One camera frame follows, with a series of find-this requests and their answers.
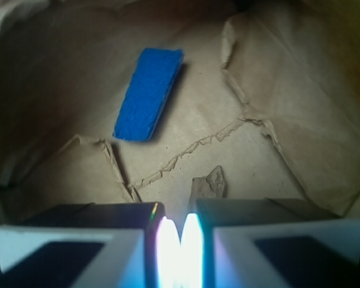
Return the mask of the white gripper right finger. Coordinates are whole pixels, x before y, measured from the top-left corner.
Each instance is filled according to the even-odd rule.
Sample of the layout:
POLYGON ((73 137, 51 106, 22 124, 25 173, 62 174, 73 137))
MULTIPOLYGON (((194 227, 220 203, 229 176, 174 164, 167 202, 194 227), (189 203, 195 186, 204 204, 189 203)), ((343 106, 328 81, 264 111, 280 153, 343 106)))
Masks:
POLYGON ((360 218, 301 199, 199 199, 202 287, 360 287, 360 218))

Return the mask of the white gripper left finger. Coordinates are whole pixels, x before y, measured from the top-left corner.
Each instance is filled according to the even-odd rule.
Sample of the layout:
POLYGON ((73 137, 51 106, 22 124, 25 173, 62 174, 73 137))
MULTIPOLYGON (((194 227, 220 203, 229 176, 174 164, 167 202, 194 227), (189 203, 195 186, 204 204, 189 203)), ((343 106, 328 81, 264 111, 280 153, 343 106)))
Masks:
POLYGON ((160 202, 57 205, 0 226, 0 287, 157 287, 160 202))

